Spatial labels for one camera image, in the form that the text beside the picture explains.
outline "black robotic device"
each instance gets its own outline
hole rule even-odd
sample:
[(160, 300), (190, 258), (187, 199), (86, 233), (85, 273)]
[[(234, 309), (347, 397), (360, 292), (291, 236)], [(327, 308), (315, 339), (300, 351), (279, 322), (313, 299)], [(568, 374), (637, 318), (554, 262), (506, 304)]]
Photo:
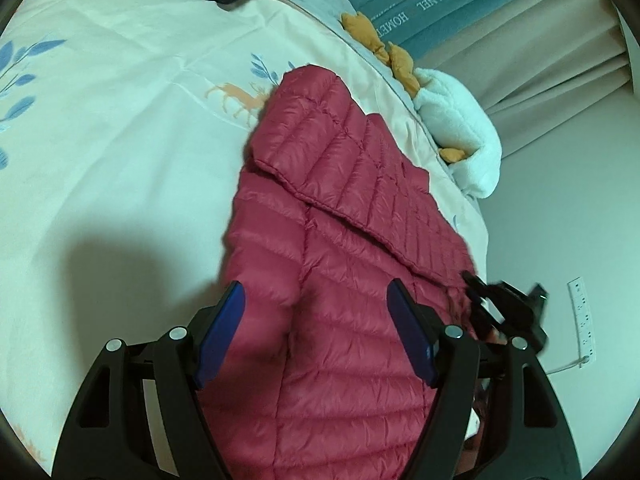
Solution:
[[(482, 338), (495, 327), (506, 345), (478, 342), (415, 303), (400, 280), (387, 306), (415, 373), (438, 395), (401, 480), (578, 480), (569, 427), (537, 353), (546, 342), (540, 318), (546, 293), (524, 295), (466, 274), (471, 323)], [(482, 306), (492, 300), (504, 322)], [(53, 480), (169, 480), (146, 420), (143, 380), (155, 380), (168, 442), (182, 480), (230, 480), (195, 393), (215, 377), (244, 311), (233, 282), (216, 306), (155, 342), (109, 341), (80, 387), (60, 437)], [(489, 410), (476, 467), (455, 476), (476, 381), (490, 378)]]

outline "power outlet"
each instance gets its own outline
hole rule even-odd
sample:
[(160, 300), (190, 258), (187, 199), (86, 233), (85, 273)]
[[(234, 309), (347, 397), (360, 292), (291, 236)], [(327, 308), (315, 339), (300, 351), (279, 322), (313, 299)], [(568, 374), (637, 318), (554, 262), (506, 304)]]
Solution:
[(580, 364), (580, 368), (596, 361), (596, 340), (591, 319), (591, 308), (587, 299), (587, 290), (582, 278), (576, 278), (567, 284), (569, 295), (574, 304), (575, 325), (578, 332), (578, 351), (580, 359), (588, 358)]

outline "blue gripper pad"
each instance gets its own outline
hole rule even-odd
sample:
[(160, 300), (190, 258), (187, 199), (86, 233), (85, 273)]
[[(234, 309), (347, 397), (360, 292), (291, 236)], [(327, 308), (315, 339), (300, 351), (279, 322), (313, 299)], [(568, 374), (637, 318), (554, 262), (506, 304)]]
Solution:
[(193, 375), (198, 389), (216, 377), (236, 334), (244, 314), (244, 288), (241, 283), (231, 283), (218, 304), (210, 308), (213, 309), (210, 316), (214, 319), (200, 343), (197, 355), (198, 368)]
[(435, 387), (438, 371), (434, 359), (438, 340), (430, 340), (420, 326), (417, 319), (417, 316), (420, 316), (419, 306), (412, 300), (400, 280), (393, 280), (386, 288), (386, 307), (415, 374), (429, 386)]

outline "white bed sheet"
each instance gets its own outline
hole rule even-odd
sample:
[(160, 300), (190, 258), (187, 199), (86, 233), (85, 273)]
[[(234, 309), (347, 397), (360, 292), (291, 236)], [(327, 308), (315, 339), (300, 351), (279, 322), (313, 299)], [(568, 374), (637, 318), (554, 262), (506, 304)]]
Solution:
[(0, 406), (46, 471), (105, 341), (154, 340), (216, 301), (242, 151), (291, 66), (333, 70), (382, 114), (485, 275), (484, 222), (414, 113), (343, 39), (283, 1), (25, 0), (0, 60), (9, 50)]

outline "quilted fabric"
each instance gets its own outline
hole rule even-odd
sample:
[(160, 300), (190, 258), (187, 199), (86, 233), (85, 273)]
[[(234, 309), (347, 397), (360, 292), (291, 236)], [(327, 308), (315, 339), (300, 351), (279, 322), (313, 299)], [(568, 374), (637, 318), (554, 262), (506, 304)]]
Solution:
[(246, 288), (219, 376), (200, 394), (236, 480), (395, 479), (433, 403), (385, 304), (401, 278), (468, 326), (464, 240), (428, 174), (334, 73), (284, 76), (249, 147), (225, 276)]

